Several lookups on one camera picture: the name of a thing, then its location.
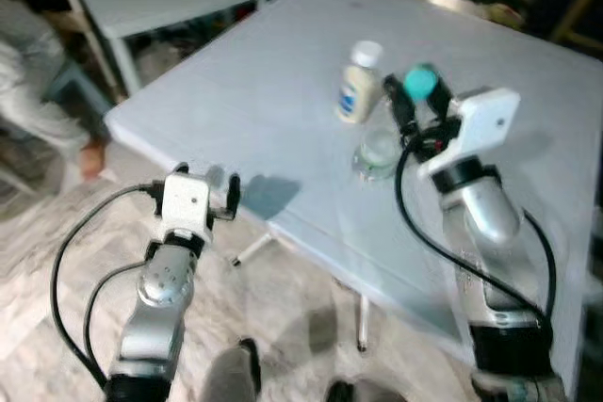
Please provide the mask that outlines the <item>grey plastic stool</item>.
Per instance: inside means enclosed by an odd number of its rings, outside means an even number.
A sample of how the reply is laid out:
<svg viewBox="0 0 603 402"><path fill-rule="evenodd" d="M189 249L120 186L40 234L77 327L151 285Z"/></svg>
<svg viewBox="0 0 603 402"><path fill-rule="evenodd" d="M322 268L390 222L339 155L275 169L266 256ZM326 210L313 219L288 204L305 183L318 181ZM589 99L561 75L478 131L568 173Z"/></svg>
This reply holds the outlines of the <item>grey plastic stool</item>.
<svg viewBox="0 0 603 402"><path fill-rule="evenodd" d="M66 89L74 88L79 92L82 100L100 117L113 108L113 102L101 88L96 85L90 76L77 65L73 59L66 59L63 68L55 79L49 83L44 96L48 100L60 101Z"/></svg>

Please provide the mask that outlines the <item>person in grey trousers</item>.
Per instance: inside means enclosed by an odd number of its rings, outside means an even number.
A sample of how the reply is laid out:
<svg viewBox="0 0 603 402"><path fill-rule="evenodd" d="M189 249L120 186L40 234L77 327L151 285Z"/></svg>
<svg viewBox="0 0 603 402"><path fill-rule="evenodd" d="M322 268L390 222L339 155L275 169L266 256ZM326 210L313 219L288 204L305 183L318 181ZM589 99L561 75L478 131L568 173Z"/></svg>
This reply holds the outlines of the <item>person in grey trousers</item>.
<svg viewBox="0 0 603 402"><path fill-rule="evenodd" d="M0 0L0 117L65 152L91 182L106 169L106 144L46 100L65 62L63 43L42 15L17 0Z"/></svg>

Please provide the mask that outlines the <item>grey robot left leg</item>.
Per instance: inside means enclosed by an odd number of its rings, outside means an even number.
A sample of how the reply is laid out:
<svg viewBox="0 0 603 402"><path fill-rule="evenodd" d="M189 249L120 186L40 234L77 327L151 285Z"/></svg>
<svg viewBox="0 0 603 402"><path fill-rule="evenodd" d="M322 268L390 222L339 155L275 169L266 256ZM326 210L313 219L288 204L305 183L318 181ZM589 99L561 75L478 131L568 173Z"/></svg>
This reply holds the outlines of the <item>grey robot left leg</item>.
<svg viewBox="0 0 603 402"><path fill-rule="evenodd" d="M245 337L212 362L198 402L257 402L262 373L257 343Z"/></svg>

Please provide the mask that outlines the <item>white bottle with yellow label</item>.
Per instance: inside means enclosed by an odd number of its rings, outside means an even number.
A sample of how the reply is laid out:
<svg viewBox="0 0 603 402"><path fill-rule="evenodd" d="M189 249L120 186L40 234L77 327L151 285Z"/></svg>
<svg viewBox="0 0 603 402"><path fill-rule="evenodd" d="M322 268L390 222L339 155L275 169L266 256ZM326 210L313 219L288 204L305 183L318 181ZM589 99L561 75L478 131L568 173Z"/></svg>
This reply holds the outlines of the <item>white bottle with yellow label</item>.
<svg viewBox="0 0 603 402"><path fill-rule="evenodd" d="M344 68L337 117L347 123L363 123L378 102L381 76L379 63L383 46L376 41L359 40L350 49L350 63Z"/></svg>

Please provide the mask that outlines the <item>large pale blue folding table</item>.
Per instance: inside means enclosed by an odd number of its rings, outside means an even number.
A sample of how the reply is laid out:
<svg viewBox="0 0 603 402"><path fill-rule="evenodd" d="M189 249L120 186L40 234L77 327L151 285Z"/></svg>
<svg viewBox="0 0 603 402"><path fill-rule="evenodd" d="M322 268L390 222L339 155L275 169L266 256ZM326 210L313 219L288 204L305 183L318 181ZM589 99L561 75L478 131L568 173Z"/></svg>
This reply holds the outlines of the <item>large pale blue folding table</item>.
<svg viewBox="0 0 603 402"><path fill-rule="evenodd" d="M453 270L401 220L389 183L350 162L363 128L335 114L341 71L359 40L381 68L431 63L456 93L508 88L520 104L507 142L484 153L510 199L546 231L557 261L552 367L579 384L584 294L600 160L603 67L564 46L422 0L274 0L117 105L118 143L163 169L187 162L244 179L242 212L427 345L473 359Z"/></svg>

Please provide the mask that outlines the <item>grey robot right leg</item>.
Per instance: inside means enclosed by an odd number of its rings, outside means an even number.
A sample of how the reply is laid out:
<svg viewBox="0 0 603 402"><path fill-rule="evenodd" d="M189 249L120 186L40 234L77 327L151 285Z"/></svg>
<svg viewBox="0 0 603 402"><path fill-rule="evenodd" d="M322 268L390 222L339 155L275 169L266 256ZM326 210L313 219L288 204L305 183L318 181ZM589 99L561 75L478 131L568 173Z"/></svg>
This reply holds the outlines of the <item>grey robot right leg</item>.
<svg viewBox="0 0 603 402"><path fill-rule="evenodd" d="M356 385L343 379L333 380L324 402L358 402Z"/></svg>

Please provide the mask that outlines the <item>grey robot leg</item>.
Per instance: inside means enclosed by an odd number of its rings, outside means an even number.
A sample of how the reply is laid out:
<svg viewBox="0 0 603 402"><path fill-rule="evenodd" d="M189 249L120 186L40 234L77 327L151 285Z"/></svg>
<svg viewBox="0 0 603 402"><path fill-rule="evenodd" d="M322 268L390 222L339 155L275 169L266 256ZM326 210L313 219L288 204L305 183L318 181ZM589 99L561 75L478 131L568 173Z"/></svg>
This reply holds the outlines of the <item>grey robot leg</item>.
<svg viewBox="0 0 603 402"><path fill-rule="evenodd" d="M356 385L343 379L333 380L324 402L358 402Z"/></svg>
<svg viewBox="0 0 603 402"><path fill-rule="evenodd" d="M257 343L245 337L212 362L198 402L257 402L262 373Z"/></svg>

